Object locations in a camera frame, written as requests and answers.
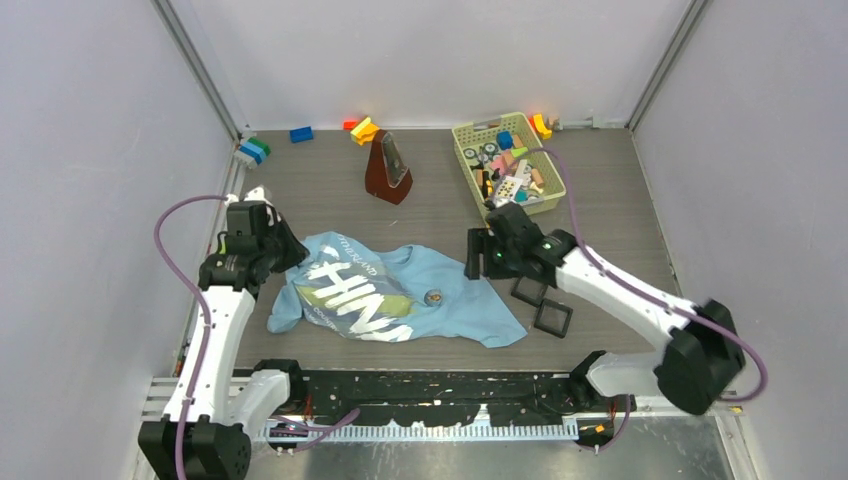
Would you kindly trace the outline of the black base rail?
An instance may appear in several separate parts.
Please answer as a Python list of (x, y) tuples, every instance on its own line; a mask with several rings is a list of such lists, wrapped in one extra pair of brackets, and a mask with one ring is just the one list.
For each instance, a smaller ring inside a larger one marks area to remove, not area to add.
[(276, 409), (331, 425), (352, 410), (356, 426), (467, 426), (487, 414), (495, 427), (545, 426), (578, 413), (608, 420), (634, 400), (605, 398), (565, 373), (305, 370)]

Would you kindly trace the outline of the blue toy brick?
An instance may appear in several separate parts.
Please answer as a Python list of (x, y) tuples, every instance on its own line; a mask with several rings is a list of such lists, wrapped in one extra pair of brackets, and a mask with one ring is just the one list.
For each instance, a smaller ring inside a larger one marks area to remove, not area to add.
[(293, 144), (311, 141), (314, 139), (314, 132), (310, 126), (304, 126), (289, 131), (289, 139)]

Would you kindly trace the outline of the green plastic basket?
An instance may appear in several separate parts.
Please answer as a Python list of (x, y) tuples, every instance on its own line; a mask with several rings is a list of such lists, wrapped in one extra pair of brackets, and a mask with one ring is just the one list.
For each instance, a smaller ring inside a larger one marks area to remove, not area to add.
[(541, 150), (535, 124), (521, 112), (452, 129), (455, 155), (481, 217), (516, 203), (529, 215), (566, 196), (556, 162)]

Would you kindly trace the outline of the brown metronome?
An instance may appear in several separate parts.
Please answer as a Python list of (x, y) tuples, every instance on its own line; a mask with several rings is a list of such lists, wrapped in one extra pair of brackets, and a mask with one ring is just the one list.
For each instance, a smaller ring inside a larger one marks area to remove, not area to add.
[(367, 193), (393, 205), (402, 203), (411, 191), (411, 170), (386, 130), (379, 130), (372, 140), (364, 182)]

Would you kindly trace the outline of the black square frame box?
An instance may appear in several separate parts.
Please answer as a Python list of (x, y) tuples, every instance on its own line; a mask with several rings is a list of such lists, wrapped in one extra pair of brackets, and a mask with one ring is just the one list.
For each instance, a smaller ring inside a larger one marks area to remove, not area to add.
[(552, 299), (543, 299), (536, 309), (533, 328), (558, 339), (567, 336), (573, 309)]
[(510, 291), (510, 295), (533, 307), (540, 307), (546, 298), (548, 286), (539, 281), (520, 277), (518, 278)]

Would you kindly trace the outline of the yellow red corner blocks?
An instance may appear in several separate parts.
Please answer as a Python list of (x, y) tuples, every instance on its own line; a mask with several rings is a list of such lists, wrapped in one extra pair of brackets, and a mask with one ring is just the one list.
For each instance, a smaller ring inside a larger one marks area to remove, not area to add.
[(560, 118), (557, 115), (545, 116), (537, 113), (531, 115), (528, 120), (532, 129), (541, 140), (550, 139), (555, 132), (562, 129)]

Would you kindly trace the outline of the yellow orange toy block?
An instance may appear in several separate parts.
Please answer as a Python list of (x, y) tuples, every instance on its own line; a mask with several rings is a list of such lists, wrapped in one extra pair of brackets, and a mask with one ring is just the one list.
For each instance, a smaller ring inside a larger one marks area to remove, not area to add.
[(376, 134), (381, 130), (370, 116), (358, 122), (350, 131), (352, 140), (359, 146), (372, 142)]

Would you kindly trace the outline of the light blue printed t-shirt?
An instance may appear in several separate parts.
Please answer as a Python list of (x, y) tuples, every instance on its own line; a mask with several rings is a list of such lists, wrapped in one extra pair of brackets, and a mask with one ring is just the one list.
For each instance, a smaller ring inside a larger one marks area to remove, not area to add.
[[(469, 280), (458, 261), (422, 245), (377, 252), (337, 232), (304, 240), (307, 259), (285, 273), (267, 320), (274, 334), (301, 320), (360, 341), (399, 343), (460, 337), (510, 346), (527, 331), (491, 284)], [(443, 304), (427, 306), (431, 289)]]

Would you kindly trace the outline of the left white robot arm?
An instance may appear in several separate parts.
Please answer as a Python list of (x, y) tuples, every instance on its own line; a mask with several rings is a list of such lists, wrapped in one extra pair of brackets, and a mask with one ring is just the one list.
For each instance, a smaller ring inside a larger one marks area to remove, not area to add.
[(162, 251), (199, 311), (177, 385), (161, 417), (142, 423), (138, 445), (159, 479), (243, 479), (266, 420), (307, 398), (296, 366), (259, 369), (230, 394), (241, 338), (269, 276), (308, 256), (267, 200), (228, 201), (217, 247), (191, 280)]

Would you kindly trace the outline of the stacked blue green bricks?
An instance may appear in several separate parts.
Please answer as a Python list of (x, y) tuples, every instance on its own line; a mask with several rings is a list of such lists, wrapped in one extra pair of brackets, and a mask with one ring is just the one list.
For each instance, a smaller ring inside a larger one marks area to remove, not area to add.
[(270, 147), (257, 137), (242, 139), (233, 152), (233, 156), (249, 169), (262, 165), (270, 154)]

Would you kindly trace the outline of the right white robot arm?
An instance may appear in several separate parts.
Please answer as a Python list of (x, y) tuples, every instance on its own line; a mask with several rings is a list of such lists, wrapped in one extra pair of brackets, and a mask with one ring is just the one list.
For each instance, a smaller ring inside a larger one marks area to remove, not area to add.
[(465, 274), (476, 280), (528, 279), (580, 297), (615, 317), (653, 348), (595, 351), (570, 374), (574, 403), (596, 410), (619, 395), (663, 396), (679, 410), (706, 413), (746, 366), (732, 315), (656, 289), (601, 258), (576, 232), (544, 233), (507, 203), (467, 233)]

